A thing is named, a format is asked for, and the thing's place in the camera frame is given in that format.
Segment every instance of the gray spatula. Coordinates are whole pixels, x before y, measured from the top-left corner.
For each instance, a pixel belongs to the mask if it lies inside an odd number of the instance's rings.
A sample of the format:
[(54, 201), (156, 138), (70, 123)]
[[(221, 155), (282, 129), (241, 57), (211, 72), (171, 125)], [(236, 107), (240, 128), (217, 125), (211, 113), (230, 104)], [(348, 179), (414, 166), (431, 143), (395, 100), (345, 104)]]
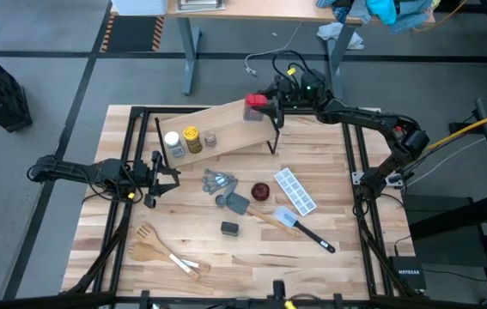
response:
[(320, 244), (330, 253), (335, 253), (335, 247), (329, 245), (326, 241), (324, 241), (320, 236), (316, 235), (314, 232), (310, 231), (309, 229), (305, 228), (297, 219), (298, 216), (290, 211), (285, 206), (277, 207), (276, 211), (274, 211), (274, 217), (278, 219), (281, 223), (283, 223), (287, 227), (296, 227), (303, 231), (309, 238), (313, 239), (315, 242)]

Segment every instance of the wooden shelf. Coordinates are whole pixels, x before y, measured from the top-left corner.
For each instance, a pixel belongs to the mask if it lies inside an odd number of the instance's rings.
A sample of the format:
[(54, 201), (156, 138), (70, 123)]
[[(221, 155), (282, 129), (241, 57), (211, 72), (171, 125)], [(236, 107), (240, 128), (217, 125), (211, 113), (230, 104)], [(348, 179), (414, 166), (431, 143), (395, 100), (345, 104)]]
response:
[[(186, 152), (184, 156), (174, 158), (165, 145), (168, 165), (173, 168), (182, 167), (239, 148), (275, 139), (276, 130), (268, 117), (264, 116), (262, 121), (243, 120), (243, 105), (244, 100), (238, 100), (222, 106), (211, 107), (201, 112), (161, 121), (159, 125), (163, 141), (168, 132), (175, 131), (179, 134), (180, 142)], [(199, 130), (199, 139), (203, 144), (203, 150), (198, 154), (192, 154), (188, 150), (182, 134), (184, 128), (189, 125), (193, 125)], [(215, 147), (205, 146), (204, 137), (207, 133), (216, 134)]]

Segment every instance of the white cloth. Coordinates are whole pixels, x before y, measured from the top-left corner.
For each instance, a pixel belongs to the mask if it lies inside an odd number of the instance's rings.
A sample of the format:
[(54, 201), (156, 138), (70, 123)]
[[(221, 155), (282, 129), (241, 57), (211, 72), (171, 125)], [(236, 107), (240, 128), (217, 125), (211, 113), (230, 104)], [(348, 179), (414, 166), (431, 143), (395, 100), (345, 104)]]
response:
[[(340, 22), (332, 22), (329, 25), (320, 26), (318, 28), (318, 36), (323, 40), (338, 39), (342, 29), (343, 24)], [(354, 32), (354, 34), (352, 34), (352, 39), (350, 39), (350, 43), (348, 44), (348, 49), (360, 51), (365, 48), (365, 45), (362, 43), (362, 37)]]

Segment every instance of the red lid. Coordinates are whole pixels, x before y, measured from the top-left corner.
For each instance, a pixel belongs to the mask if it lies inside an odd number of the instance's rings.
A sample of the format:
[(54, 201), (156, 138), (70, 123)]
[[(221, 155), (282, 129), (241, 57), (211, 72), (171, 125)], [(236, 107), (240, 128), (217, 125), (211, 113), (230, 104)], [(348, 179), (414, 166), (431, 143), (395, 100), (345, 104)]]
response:
[(268, 104), (268, 99), (263, 94), (247, 94), (245, 104), (248, 106), (265, 106)]

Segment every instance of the white label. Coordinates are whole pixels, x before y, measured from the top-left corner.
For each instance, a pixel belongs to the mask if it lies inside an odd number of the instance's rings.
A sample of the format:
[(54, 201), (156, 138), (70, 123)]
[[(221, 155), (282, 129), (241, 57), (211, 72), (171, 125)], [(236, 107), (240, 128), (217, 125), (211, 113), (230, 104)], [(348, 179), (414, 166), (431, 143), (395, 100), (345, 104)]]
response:
[(180, 261), (184, 262), (184, 264), (186, 264), (186, 265), (188, 265), (190, 267), (199, 268), (199, 263), (195, 263), (195, 262), (188, 261), (188, 260), (183, 260), (183, 259), (181, 259)]
[(186, 264), (184, 264), (184, 262), (180, 261), (179, 258), (175, 257), (174, 254), (171, 254), (168, 257), (171, 258), (176, 264), (178, 264), (180, 268), (183, 269), (186, 273), (192, 271)]

